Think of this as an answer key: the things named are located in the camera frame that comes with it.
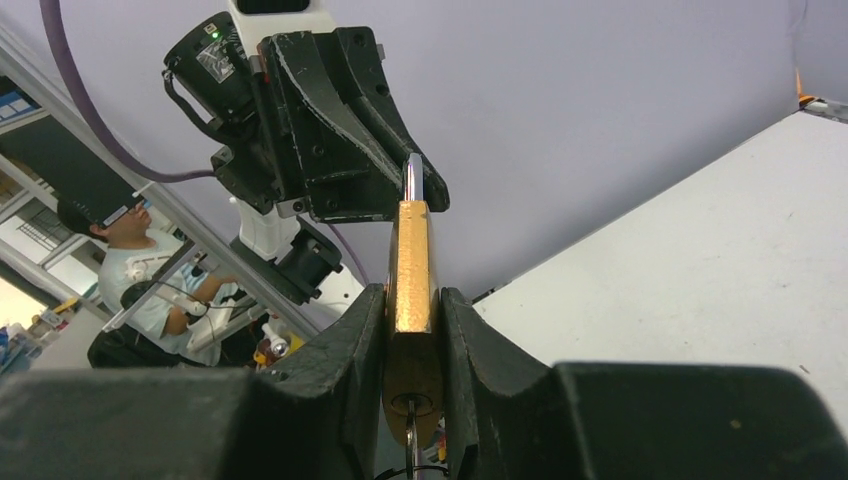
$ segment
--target desk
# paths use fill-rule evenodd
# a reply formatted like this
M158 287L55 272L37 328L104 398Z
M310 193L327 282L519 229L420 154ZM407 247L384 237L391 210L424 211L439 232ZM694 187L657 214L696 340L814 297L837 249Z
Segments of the desk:
M848 432L848 125L794 114L476 308L547 364L782 367Z

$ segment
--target metal tip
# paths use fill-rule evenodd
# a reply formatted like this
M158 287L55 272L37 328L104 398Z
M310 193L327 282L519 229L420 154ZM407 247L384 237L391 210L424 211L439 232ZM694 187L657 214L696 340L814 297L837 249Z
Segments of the metal tip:
M403 187L404 200L424 200L424 163L417 153L410 153L406 160Z

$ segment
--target white table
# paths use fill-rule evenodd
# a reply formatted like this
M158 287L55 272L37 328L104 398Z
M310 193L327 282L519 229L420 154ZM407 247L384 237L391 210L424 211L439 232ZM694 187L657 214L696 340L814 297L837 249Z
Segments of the white table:
M783 367L848 432L848 125L792 115L477 309L547 364Z

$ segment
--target white t-shirt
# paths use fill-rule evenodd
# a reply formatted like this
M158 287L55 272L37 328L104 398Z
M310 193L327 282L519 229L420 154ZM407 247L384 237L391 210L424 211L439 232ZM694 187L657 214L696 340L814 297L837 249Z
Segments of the white t-shirt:
M182 246L182 242L175 237L159 230L148 230L147 236L155 240L156 245L138 250L109 248L106 252L103 267L98 275L98 282L103 303L113 313L121 310L121 295L135 283L127 274L128 259L146 253L174 250ZM186 292L194 292L206 279L207 274L193 277L191 276L192 268L191 265L184 265L177 273L166 280L166 283ZM238 285L228 283L218 290L214 301L220 302L221 299L232 295L236 290L238 290ZM173 305L154 296L147 300L135 315L127 320L127 323L167 353L182 355L204 365L217 365L221 358L220 345L215 344L197 353L189 353L186 347L191 339L190 331L180 335L170 335L164 332L165 322L168 320L168 313L171 308L173 308Z

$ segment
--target golden object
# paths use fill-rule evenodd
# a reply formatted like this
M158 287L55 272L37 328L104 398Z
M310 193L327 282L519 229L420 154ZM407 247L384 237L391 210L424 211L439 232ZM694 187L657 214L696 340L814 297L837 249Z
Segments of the golden object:
M430 213L424 201L402 201L392 234L387 291L389 341L383 371L383 410L395 440L406 444L409 402L416 407L418 438L428 442L443 406L436 342L438 290Z

